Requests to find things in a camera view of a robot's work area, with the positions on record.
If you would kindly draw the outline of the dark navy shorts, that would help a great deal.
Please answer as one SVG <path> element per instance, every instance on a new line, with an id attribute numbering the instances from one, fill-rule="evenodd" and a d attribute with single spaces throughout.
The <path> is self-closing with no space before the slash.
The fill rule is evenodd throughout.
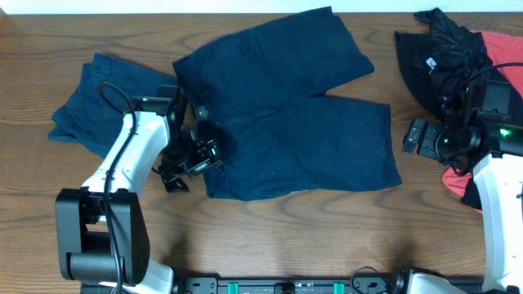
<path id="1" fill-rule="evenodd" d="M 374 70 L 330 7 L 218 38 L 173 68 L 223 153 L 204 173 L 208 196 L 253 201 L 401 184 L 390 107 L 329 94 Z"/>

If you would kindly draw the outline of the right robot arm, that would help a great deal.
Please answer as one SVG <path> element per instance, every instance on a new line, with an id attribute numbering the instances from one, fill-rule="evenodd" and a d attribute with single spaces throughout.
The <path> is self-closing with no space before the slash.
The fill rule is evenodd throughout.
<path id="1" fill-rule="evenodd" d="M 522 126 L 509 113 L 519 100 L 509 82 L 473 83 L 443 123 L 413 120 L 403 150 L 470 173 L 485 231 L 483 293 L 522 291 Z"/>

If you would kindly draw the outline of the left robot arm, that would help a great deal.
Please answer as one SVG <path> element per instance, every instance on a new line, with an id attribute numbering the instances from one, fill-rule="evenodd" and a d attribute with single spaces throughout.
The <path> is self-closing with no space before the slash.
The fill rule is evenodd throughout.
<path id="1" fill-rule="evenodd" d="M 203 106 L 184 124 L 187 98 L 177 86 L 123 101 L 123 125 L 103 163 L 56 197 L 60 273 L 83 293 L 182 293 L 182 278 L 150 255 L 140 196 L 151 172 L 176 192 L 189 189 L 184 176 L 220 166 L 216 129 Z"/>

